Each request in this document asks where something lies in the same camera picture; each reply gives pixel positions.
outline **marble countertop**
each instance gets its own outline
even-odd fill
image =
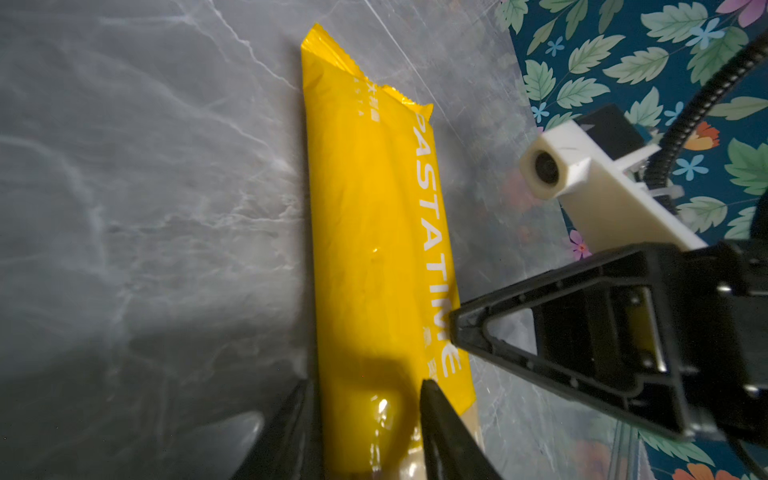
[[[316,22],[435,104],[463,299],[567,263],[558,205],[515,166],[537,132],[495,6],[3,2],[3,477],[226,478],[311,371],[299,45]],[[573,476],[583,408],[473,369],[499,471]]]

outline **plastic wrapper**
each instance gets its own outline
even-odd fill
[[[432,105],[371,82],[322,27],[302,43],[326,470],[424,475],[419,389],[438,382],[479,440]]]

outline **blue flower pattern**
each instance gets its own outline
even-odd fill
[[[667,120],[664,124],[668,127],[674,123],[675,120],[677,120],[677,116],[680,115],[680,113],[683,111],[683,102],[678,101],[677,104],[674,106],[674,111],[672,110],[665,110],[664,115],[667,117],[670,117],[669,120]]]
[[[695,174],[706,174],[709,173],[710,169],[707,167],[698,167],[697,165],[701,163],[701,161],[704,159],[703,155],[695,155],[693,159],[691,159],[690,163],[688,163],[687,160],[684,160],[682,158],[677,159],[677,164],[680,165],[682,168],[678,168],[674,172],[672,172],[673,175],[682,175],[685,174],[685,179],[689,182],[694,179]]]
[[[545,52],[545,54],[552,53],[552,56],[554,57],[555,55],[558,54],[558,50],[565,50],[565,45],[560,45],[562,41],[563,41],[562,35],[558,37],[557,41],[555,41],[554,43],[552,42],[552,40],[548,41],[547,45],[549,45],[549,48],[547,48],[547,51]]]
[[[541,123],[541,117],[548,117],[549,112],[545,110],[547,107],[547,102],[542,102],[538,108],[531,106],[531,111],[533,111],[533,118],[536,119],[536,123]]]
[[[690,34],[694,37],[686,42],[685,46],[693,47],[695,44],[699,44],[702,50],[706,50],[707,47],[710,46],[711,38],[722,38],[725,36],[724,30],[713,31],[719,22],[719,18],[713,18],[709,23],[707,23],[707,26],[704,28],[704,30],[702,30],[701,27],[693,27],[690,30]]]

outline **green leaf pattern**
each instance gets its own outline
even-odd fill
[[[534,60],[525,61],[525,69],[528,72],[523,76],[525,92],[528,98],[540,101],[554,88],[554,70],[547,66],[547,62],[538,63]]]
[[[546,123],[540,130],[549,131],[600,107],[599,97],[614,89],[611,96],[621,97],[623,101],[618,103],[622,107],[632,102],[624,112],[627,120],[640,131],[647,131],[646,139],[657,144],[680,114],[681,105],[690,98],[680,96],[679,88],[667,88],[664,82],[679,71],[687,71],[690,75],[687,85],[695,84],[697,88],[704,85],[756,31],[755,26],[740,28],[741,20],[737,18],[740,10],[726,14],[707,11],[715,9],[723,0],[712,0],[707,6],[704,3],[703,0],[666,0],[647,2],[648,5],[639,9],[627,0],[499,0],[493,16],[499,28],[511,32],[516,47],[527,45],[525,55],[519,55],[527,57],[525,66],[520,66],[525,69],[523,82],[531,106],[535,107],[537,123],[543,125],[542,120]],[[518,45],[519,38],[527,43]],[[567,71],[564,56],[568,60]],[[600,78],[601,74],[616,83]],[[643,82],[652,85],[643,88],[639,85]],[[631,85],[638,85],[640,90],[628,90]],[[707,184],[720,176],[723,182],[735,185],[731,189],[739,188],[753,201],[768,189],[768,145],[755,141],[754,135],[749,136],[749,142],[754,143],[747,144],[723,132],[729,122],[750,117],[756,119],[753,120],[756,123],[744,125],[750,131],[768,124],[768,97],[760,93],[747,96],[748,90],[735,93],[736,96],[731,95],[712,108],[706,119],[709,125],[697,131],[700,140],[680,154],[685,161],[703,154],[709,174],[671,178],[674,183],[682,181],[691,195],[679,200],[681,220],[693,232],[707,232],[704,236],[707,240],[713,235],[712,230],[726,238],[746,238],[755,207],[738,206],[744,202],[733,202],[732,193],[716,195],[733,202],[731,204],[699,194],[698,184]],[[708,144],[702,137],[710,137],[713,142]],[[712,151],[699,152],[701,149]],[[718,173],[723,163],[717,163],[717,156],[724,156],[725,152],[730,161],[724,165],[725,171]],[[701,162],[701,159],[694,158],[694,161]],[[679,160],[678,164],[684,166],[682,162]],[[686,461],[713,464],[694,444],[668,442],[650,433],[643,435],[653,449]]]
[[[501,2],[496,6],[496,24],[504,30],[512,27],[515,33],[520,33],[526,13],[528,13],[528,0]]]
[[[579,48],[574,48],[568,59],[568,72],[572,74],[584,74],[592,67],[597,67],[601,61],[611,54],[611,49],[623,40],[623,35],[600,35],[592,40],[587,40]]]
[[[563,108],[580,107],[583,104],[592,103],[592,99],[598,95],[611,91],[605,85],[595,82],[594,78],[584,77],[565,82],[558,93],[558,105]]]
[[[710,458],[710,456],[707,455],[704,450],[700,449],[691,442],[673,442],[671,440],[665,439],[664,437],[654,435],[653,433],[646,432],[644,430],[640,430],[640,438],[643,439],[645,445],[651,447],[653,450],[664,452],[670,457],[678,457],[683,459],[685,462],[692,462],[693,460],[696,460],[698,462],[707,463],[712,466],[715,465],[715,462],[712,461],[712,458]]]
[[[630,82],[634,85],[643,80],[649,81],[656,78],[670,55],[659,47],[649,47],[646,51],[636,51],[634,55],[621,57],[621,63],[603,70],[609,77],[616,78],[620,84]]]
[[[571,9],[568,16],[565,17],[565,39],[571,40],[576,32],[576,27],[587,17],[589,0],[578,0],[575,7]]]
[[[727,103],[719,103],[710,111],[710,117],[725,117],[726,120],[741,120],[751,114],[768,108],[768,100],[755,97],[736,97]]]
[[[693,197],[677,209],[683,223],[693,232],[706,232],[710,227],[717,227],[728,214],[728,206],[712,197]]]
[[[539,45],[541,45],[542,42],[547,41],[547,38],[549,38],[549,35],[552,33],[552,29],[556,21],[557,19],[552,20],[551,22],[539,27],[539,29],[533,34],[533,40],[531,40],[531,44],[528,46],[528,53],[526,53],[526,55],[530,55],[536,48],[538,48]]]
[[[642,101],[634,102],[629,111],[624,112],[624,116],[633,125],[642,125],[643,127],[655,127],[661,119],[663,105],[659,105],[659,91],[656,87],[651,87],[648,95]]]
[[[678,43],[692,35],[690,30],[693,27],[703,25],[707,16],[707,8],[699,2],[681,2],[677,7],[665,5],[661,12],[640,15],[640,20],[648,28],[649,37]]]
[[[730,164],[726,171],[734,176],[730,179],[734,185],[746,187],[744,192],[749,195],[762,195],[768,187],[768,145],[761,144],[758,148],[738,141],[736,138],[728,144]]]
[[[563,115],[556,114],[548,122],[545,130],[557,127],[559,124],[564,124],[569,120],[573,120],[576,117],[580,117],[581,114],[575,114],[572,111],[567,111]]]
[[[739,216],[728,222],[730,229],[725,233],[732,240],[746,240],[750,237],[750,225],[757,207],[749,207],[739,212]]]
[[[725,35],[722,38],[715,38],[710,41],[710,45],[702,50],[701,43],[690,51],[694,56],[688,62],[687,69],[690,70],[690,82],[700,82],[702,85],[712,78],[712,75],[727,61],[733,57],[736,52],[749,41],[744,30],[738,27],[728,27],[725,29]]]
[[[576,0],[541,0],[538,4],[540,7],[546,8],[551,13],[557,13],[573,2],[576,2]]]
[[[621,12],[624,7],[624,0],[605,0],[600,6],[600,22],[598,23],[598,33],[605,33],[605,29],[611,24],[614,15]]]

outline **black cable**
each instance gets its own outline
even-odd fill
[[[768,57],[768,29],[720,67],[720,70],[694,95],[661,138],[659,142],[661,150],[651,155],[648,161],[644,176],[648,190],[667,186],[667,179],[672,172],[677,155],[696,126],[735,84],[766,57]],[[656,197],[656,200],[672,214],[677,214],[677,208],[668,195]]]
[[[749,471],[752,473],[752,475],[755,475],[759,480],[768,480],[768,473],[766,473],[763,468],[758,465],[757,462],[755,462],[755,459],[752,458],[752,455],[744,448],[744,444],[741,442],[741,440],[737,439],[736,437],[733,437],[731,435],[727,435],[728,438],[728,445],[733,449],[733,453],[736,454],[736,457],[741,460],[741,462],[749,469]]]

